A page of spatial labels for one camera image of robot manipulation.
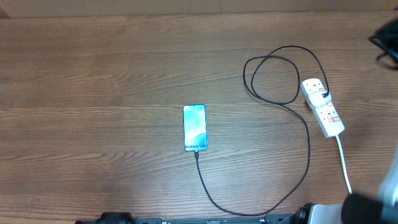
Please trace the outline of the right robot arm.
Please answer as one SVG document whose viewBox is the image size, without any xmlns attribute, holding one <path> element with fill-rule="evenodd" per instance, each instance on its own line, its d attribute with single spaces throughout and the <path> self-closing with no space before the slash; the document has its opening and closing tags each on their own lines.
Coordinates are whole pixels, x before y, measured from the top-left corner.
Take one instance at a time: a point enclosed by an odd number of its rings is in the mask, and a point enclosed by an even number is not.
<svg viewBox="0 0 398 224">
<path fill-rule="evenodd" d="M 397 70 L 397 19 L 376 30 L 368 40 L 379 47 L 382 53 L 376 62 L 390 70 Z M 341 209 L 343 223 L 397 224 L 397 153 L 379 188 L 377 200 L 361 194 L 350 194 Z"/>
</svg>

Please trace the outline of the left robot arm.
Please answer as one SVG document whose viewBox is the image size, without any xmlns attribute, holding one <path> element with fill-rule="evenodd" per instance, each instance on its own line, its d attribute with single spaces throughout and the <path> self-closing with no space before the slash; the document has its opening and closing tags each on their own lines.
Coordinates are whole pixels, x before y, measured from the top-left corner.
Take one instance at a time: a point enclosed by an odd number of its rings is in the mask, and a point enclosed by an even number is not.
<svg viewBox="0 0 398 224">
<path fill-rule="evenodd" d="M 77 220 L 75 224 L 134 224 L 134 220 L 128 212 L 104 212 L 96 220 Z"/>
</svg>

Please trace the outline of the blue Galaxy smartphone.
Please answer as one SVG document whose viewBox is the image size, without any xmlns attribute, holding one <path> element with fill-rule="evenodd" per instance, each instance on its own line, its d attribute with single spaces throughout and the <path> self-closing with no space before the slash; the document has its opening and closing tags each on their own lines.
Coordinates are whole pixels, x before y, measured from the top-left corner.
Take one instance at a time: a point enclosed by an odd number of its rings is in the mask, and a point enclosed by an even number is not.
<svg viewBox="0 0 398 224">
<path fill-rule="evenodd" d="M 205 105 L 185 105 L 183 107 L 183 133 L 186 152 L 208 149 Z"/>
</svg>

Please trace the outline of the white power strip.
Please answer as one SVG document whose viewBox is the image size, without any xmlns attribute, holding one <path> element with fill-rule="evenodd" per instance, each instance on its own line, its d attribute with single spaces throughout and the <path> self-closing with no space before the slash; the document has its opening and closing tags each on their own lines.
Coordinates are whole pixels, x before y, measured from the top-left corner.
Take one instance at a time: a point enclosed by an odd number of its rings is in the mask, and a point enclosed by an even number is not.
<svg viewBox="0 0 398 224">
<path fill-rule="evenodd" d="M 321 80 L 317 78 L 304 80 L 300 87 L 305 99 L 306 95 L 311 91 L 327 90 L 321 83 Z M 312 111 L 326 138 L 337 138 L 338 135 L 345 130 L 343 122 L 335 110 L 332 101 L 325 106 L 312 109 Z"/>
</svg>

